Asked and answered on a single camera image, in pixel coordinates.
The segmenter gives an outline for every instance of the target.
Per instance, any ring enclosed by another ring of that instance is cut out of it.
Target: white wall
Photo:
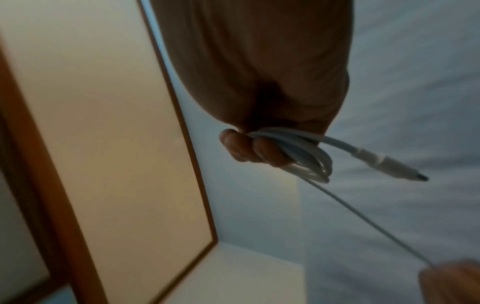
[[[48,276],[49,271],[0,172],[0,302],[27,291]]]
[[[267,165],[235,162],[219,133],[230,126],[203,111],[168,59],[149,0],[143,1],[190,132],[220,240],[301,263],[303,234],[296,180]]]
[[[301,266],[220,243],[165,304],[303,304]]]
[[[332,150],[328,188],[433,261],[480,256],[480,3],[355,2],[348,98],[329,135],[430,177],[382,176]],[[309,303],[420,304],[422,263],[299,182]]]
[[[109,302],[148,302],[212,236],[136,1],[7,0],[0,31]]]

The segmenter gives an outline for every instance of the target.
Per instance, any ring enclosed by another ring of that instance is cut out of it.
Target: charging cable
[[[313,187],[321,190],[425,264],[429,266],[434,265],[433,262],[418,250],[412,248],[391,234],[388,230],[375,223],[368,216],[320,185],[320,183],[327,184],[330,181],[329,177],[332,174],[333,162],[332,158],[330,158],[324,150],[318,147],[318,144],[325,143],[344,150],[347,153],[350,153],[352,157],[366,163],[369,167],[389,176],[412,181],[428,181],[429,178],[419,173],[418,170],[388,156],[380,156],[369,150],[358,148],[343,141],[311,132],[288,128],[265,128],[256,132],[251,132],[248,135],[251,138],[267,137],[273,140],[281,148],[283,153],[294,160],[294,164],[282,168],[284,171],[296,175]]]

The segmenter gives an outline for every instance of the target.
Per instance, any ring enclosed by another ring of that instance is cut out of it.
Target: hand
[[[480,304],[480,264],[470,260],[430,267],[418,275],[426,304]]]
[[[220,141],[234,159],[284,166],[267,138],[283,126],[324,134],[349,87],[352,0],[154,1],[181,81],[210,115],[231,124]]]

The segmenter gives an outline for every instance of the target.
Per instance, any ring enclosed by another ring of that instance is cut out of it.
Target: blurry hand
[[[431,267],[418,278],[426,304],[480,304],[480,264],[474,261]]]
[[[324,134],[349,87],[352,0],[154,0],[168,55],[234,159],[284,166],[284,126]]]

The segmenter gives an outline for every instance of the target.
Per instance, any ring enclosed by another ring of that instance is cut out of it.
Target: white cable
[[[282,168],[303,179],[310,185],[321,190],[343,207],[347,208],[353,214],[372,226],[378,232],[392,240],[398,246],[408,251],[410,254],[432,266],[433,263],[423,254],[412,248],[402,240],[395,237],[388,230],[376,224],[362,212],[352,207],[350,204],[336,196],[334,193],[323,188],[319,183],[328,183],[332,174],[332,159],[330,156],[318,147],[319,143],[325,143],[350,153],[351,156],[365,162],[371,168],[396,178],[404,178],[414,181],[428,181],[428,177],[420,174],[418,170],[411,168],[388,156],[380,156],[366,149],[354,147],[343,141],[310,133],[301,130],[287,128],[265,128],[248,134],[251,138],[267,137],[275,141],[283,153],[294,160],[294,164]]]

